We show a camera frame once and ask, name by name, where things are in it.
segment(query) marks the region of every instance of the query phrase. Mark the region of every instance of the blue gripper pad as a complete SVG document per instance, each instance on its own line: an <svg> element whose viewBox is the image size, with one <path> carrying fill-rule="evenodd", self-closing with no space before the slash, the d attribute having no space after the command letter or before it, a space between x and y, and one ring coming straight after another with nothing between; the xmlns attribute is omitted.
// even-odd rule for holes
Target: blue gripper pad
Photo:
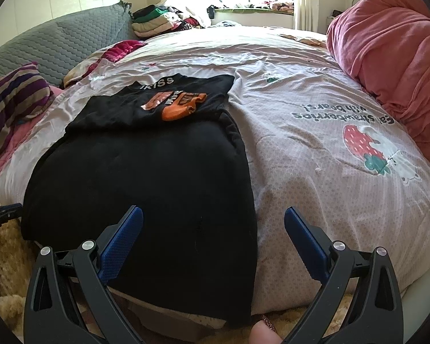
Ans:
<svg viewBox="0 0 430 344"><path fill-rule="evenodd" d="M293 207L285 211L284 222L285 230L295 245L311 278L326 284L330 277L327 255L315 240L312 232Z"/></svg>
<svg viewBox="0 0 430 344"><path fill-rule="evenodd" d="M100 255L99 279L106 285L118 274L143 226L142 210L135 207Z"/></svg>

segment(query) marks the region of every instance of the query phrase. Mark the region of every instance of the duvet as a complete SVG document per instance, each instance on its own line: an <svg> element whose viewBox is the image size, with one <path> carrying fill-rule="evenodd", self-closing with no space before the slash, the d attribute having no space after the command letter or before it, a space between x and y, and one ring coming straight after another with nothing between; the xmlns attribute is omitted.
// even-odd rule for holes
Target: duvet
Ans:
<svg viewBox="0 0 430 344"><path fill-rule="evenodd" d="M306 35L191 30L151 39L116 64L102 60L53 102L14 152L0 174L0 202L23 201L39 159L92 97L176 73L227 74L234 80L226 109L245 145L258 226L251 313L307 304L319 288L284 230L291 205L352 249L385 247L406 289L430 268L430 163L326 50L283 37ZM47 221L47 231L57 231L51 216Z"/></svg>

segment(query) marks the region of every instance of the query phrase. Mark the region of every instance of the gray pillow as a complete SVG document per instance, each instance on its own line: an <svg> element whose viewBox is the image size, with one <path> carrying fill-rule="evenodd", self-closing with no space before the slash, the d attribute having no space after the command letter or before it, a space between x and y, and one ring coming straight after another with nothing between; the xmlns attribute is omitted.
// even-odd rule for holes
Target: gray pillow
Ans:
<svg viewBox="0 0 430 344"><path fill-rule="evenodd" d="M64 76L96 50L137 40L124 2L68 14L33 27L0 47L0 76L38 62L40 74L59 86Z"/></svg>

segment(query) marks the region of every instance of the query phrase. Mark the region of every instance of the strawberry print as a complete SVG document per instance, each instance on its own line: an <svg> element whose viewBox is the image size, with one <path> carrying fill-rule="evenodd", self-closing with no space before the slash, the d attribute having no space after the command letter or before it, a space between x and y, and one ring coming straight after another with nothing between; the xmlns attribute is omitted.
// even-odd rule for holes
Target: strawberry print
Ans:
<svg viewBox="0 0 430 344"><path fill-rule="evenodd" d="M381 175L390 173L384 154L370 145L371 142L379 143L378 141L372 139L368 134L360 132L355 125L346 125L343 137L349 151L364 161L370 171L376 170Z"/></svg>

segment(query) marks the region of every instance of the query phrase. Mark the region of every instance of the striped pillow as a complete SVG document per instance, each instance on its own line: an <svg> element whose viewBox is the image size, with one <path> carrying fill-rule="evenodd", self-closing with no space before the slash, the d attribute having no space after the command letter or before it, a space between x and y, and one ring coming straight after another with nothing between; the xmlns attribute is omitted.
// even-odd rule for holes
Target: striped pillow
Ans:
<svg viewBox="0 0 430 344"><path fill-rule="evenodd" d="M0 77L0 152L11 139L13 124L38 116L52 98L53 93L40 76L36 62Z"/></svg>

